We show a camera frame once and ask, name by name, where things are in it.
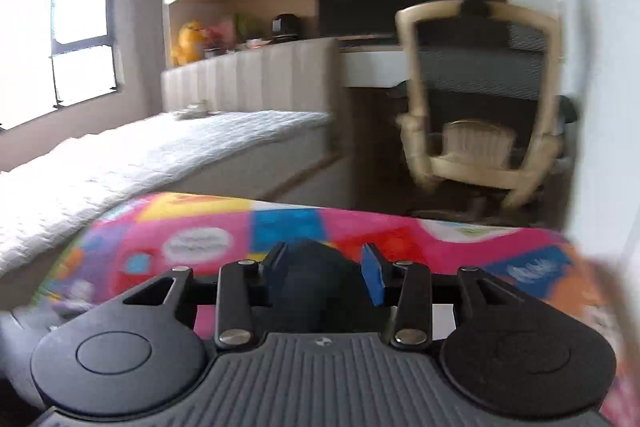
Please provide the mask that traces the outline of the black knitted garment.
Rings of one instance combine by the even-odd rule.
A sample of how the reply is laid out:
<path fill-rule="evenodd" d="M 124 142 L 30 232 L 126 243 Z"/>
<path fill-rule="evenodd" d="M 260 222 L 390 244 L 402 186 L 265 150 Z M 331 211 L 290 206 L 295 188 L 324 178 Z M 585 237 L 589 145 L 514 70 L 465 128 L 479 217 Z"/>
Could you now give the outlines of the black knitted garment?
<path fill-rule="evenodd" d="M 338 334 L 382 331 L 390 310 L 375 306 L 360 264 L 313 241 L 288 246 L 286 274 L 262 319 L 278 333 Z"/>

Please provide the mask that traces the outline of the colourful cartoon quilted mat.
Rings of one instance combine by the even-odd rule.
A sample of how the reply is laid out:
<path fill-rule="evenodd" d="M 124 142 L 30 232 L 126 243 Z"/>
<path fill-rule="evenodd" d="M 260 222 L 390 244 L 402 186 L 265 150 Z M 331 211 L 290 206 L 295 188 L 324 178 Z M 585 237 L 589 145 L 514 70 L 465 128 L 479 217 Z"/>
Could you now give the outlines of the colourful cartoon quilted mat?
<path fill-rule="evenodd" d="M 602 334 L 617 369 L 601 407 L 615 426 L 639 422 L 639 395 L 616 318 L 587 261 L 555 231 L 486 227 L 334 208 L 184 193 L 130 199 L 93 220 L 35 292 L 36 306 L 98 305 L 160 274 L 190 265 L 217 273 L 224 262 L 260 260 L 280 242 L 312 239 L 359 261 L 364 244 L 390 261 L 426 263 L 452 274 L 478 265 Z"/>

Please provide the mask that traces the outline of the white quilted bed mattress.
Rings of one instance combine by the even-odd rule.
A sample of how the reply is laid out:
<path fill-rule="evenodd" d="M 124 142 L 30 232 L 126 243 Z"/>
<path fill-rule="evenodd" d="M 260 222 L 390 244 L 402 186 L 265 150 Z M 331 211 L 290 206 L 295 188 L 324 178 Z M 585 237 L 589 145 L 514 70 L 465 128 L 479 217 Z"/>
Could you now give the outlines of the white quilted bed mattress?
<path fill-rule="evenodd" d="M 28 265 L 101 213 L 256 145 L 326 129 L 318 112 L 163 113 L 81 138 L 1 175 L 1 271 Z"/>

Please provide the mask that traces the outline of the small white item on bed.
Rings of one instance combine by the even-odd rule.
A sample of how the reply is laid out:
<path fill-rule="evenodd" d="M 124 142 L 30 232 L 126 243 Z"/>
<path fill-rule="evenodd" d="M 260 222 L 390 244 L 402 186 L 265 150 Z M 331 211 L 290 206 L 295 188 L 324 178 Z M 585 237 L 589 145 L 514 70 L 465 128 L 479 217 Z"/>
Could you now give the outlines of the small white item on bed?
<path fill-rule="evenodd" d="M 175 117 L 177 120 L 192 120 L 207 118 L 217 115 L 218 112 L 209 107 L 207 100 L 189 104 L 185 108 L 177 110 Z"/>

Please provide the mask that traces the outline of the beige mesh office chair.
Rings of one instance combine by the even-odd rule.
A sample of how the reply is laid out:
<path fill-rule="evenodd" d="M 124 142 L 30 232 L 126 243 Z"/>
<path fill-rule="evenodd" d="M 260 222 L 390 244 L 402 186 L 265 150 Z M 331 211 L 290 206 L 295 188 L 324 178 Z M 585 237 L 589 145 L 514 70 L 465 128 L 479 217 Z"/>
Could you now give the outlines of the beige mesh office chair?
<path fill-rule="evenodd" d="M 396 14 L 408 62 L 408 109 L 398 118 L 416 185 L 452 181 L 532 200 L 576 120 L 560 93 L 562 25 L 510 0 L 436 0 Z"/>

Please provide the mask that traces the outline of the beige padded headboard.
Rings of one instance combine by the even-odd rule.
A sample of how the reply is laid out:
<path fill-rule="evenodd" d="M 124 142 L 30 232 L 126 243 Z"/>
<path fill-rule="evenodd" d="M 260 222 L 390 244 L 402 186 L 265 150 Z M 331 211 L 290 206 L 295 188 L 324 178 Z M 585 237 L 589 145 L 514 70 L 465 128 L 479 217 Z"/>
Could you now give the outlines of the beige padded headboard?
<path fill-rule="evenodd" d="M 299 40 L 167 69 L 163 109 L 205 104 L 211 112 L 321 112 L 338 115 L 344 91 L 337 41 Z"/>

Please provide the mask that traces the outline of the yellow duck plush toy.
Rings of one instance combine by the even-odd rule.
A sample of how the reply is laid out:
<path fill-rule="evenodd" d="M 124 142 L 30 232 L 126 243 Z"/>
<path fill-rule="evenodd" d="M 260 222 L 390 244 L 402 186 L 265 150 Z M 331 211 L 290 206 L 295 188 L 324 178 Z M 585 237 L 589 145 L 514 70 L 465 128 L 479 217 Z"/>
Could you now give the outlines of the yellow duck plush toy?
<path fill-rule="evenodd" d="M 203 30 L 203 25 L 197 20 L 191 20 L 180 28 L 177 41 L 171 49 L 175 66 L 184 66 L 203 60 L 205 55 Z"/>

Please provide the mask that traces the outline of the pink flower bouquet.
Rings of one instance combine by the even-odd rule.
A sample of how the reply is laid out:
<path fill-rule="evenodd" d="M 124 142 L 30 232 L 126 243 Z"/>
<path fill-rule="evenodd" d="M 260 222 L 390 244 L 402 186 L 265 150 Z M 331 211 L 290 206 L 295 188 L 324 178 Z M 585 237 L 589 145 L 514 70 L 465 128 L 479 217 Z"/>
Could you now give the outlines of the pink flower bouquet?
<path fill-rule="evenodd" d="M 232 17 L 202 30 L 204 55 L 206 58 L 231 53 L 236 47 L 236 33 Z"/>

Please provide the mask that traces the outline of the green potted plant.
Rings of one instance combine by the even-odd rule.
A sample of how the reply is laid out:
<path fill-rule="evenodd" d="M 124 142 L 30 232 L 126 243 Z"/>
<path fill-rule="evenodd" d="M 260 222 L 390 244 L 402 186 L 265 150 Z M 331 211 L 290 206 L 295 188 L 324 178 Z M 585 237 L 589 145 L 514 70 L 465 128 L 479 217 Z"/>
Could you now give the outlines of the green potted plant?
<path fill-rule="evenodd" d="M 262 28 L 254 16 L 241 12 L 233 14 L 235 41 L 237 44 L 246 43 L 248 40 L 262 38 Z"/>

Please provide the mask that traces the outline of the grey curtain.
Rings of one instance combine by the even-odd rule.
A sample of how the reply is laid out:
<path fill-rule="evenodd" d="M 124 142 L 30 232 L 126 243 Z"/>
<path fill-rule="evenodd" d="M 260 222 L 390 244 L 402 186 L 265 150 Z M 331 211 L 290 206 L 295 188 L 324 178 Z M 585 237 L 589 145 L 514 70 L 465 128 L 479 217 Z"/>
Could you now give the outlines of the grey curtain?
<path fill-rule="evenodd" d="M 163 109 L 162 74 L 166 66 L 163 0 L 132 0 L 134 38 L 146 111 Z"/>

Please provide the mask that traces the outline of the black round speaker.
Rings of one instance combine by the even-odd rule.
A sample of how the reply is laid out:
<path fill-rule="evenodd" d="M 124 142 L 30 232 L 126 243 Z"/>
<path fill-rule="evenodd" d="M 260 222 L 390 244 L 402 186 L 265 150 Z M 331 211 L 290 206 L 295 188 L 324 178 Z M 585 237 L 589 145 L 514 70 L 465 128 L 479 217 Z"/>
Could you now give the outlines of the black round speaker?
<path fill-rule="evenodd" d="M 303 21 L 295 14 L 280 14 L 271 21 L 271 41 L 274 43 L 296 41 L 303 36 Z"/>

